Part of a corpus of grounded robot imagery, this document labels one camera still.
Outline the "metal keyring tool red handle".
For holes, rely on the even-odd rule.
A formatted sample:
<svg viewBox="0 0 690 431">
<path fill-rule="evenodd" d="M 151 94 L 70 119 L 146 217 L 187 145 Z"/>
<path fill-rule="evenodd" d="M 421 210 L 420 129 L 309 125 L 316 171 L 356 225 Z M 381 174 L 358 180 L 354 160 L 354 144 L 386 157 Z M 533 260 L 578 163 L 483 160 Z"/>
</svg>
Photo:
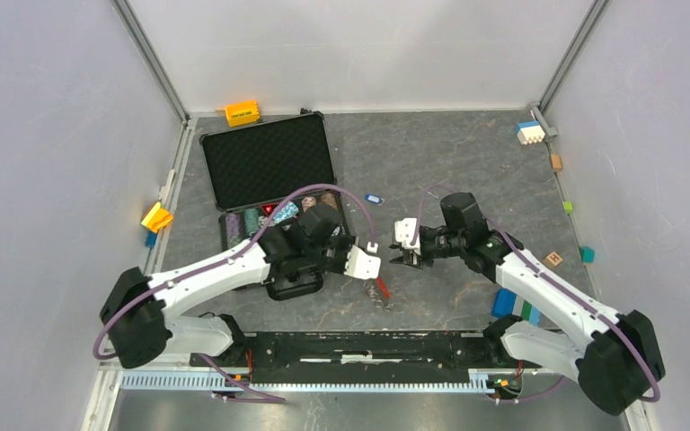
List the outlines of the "metal keyring tool red handle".
<svg viewBox="0 0 690 431">
<path fill-rule="evenodd" d="M 365 290 L 371 303 L 381 310 L 390 310 L 390 293 L 385 282 L 380 278 L 365 282 Z"/>
</svg>

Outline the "blue key tag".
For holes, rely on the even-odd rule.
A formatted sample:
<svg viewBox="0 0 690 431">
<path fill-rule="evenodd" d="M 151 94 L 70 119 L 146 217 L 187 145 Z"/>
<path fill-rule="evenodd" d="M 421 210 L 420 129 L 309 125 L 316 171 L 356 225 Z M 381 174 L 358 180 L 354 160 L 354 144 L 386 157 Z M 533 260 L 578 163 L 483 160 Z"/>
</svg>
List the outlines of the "blue key tag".
<svg viewBox="0 0 690 431">
<path fill-rule="evenodd" d="M 385 202 L 383 198 L 381 198 L 380 196 L 375 195 L 375 194 L 366 194 L 365 200 L 369 203 L 372 203 L 372 204 L 378 205 L 378 206 L 383 205 Z"/>
</svg>

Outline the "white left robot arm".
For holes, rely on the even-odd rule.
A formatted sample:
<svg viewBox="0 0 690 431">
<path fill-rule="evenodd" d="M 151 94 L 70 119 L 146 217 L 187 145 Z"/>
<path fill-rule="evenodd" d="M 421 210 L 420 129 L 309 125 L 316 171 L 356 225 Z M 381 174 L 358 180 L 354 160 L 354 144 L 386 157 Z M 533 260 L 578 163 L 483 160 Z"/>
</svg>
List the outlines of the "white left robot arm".
<svg viewBox="0 0 690 431">
<path fill-rule="evenodd" d="M 204 353 L 237 365 L 246 342 L 232 317 L 206 320 L 187 311 L 249 285 L 263 285 L 271 299 L 284 301 L 318 292 L 326 273 L 369 279 L 378 267 L 378 259 L 345 234 L 340 213 L 316 205 L 186 267 L 150 275 L 139 267 L 123 271 L 100 310 L 103 328 L 93 352 L 125 369 L 171 353 Z"/>
</svg>

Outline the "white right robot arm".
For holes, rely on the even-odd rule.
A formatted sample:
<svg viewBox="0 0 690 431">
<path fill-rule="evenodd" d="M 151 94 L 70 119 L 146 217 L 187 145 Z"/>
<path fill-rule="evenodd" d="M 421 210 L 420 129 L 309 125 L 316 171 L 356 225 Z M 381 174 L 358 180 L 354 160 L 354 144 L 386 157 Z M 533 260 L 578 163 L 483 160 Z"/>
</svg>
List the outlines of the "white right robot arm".
<svg viewBox="0 0 690 431">
<path fill-rule="evenodd" d="M 557 276 L 520 241 L 487 217 L 469 192 L 441 199 L 444 224 L 427 227 L 420 217 L 395 221 L 396 262 L 413 268 L 438 259 L 466 267 L 518 295 L 558 330 L 536 327 L 508 314 L 484 332 L 485 359 L 545 367 L 575 382 L 607 414 L 618 416 L 637 401 L 658 402 L 666 370 L 653 323 L 643 313 L 621 313 Z"/>
</svg>

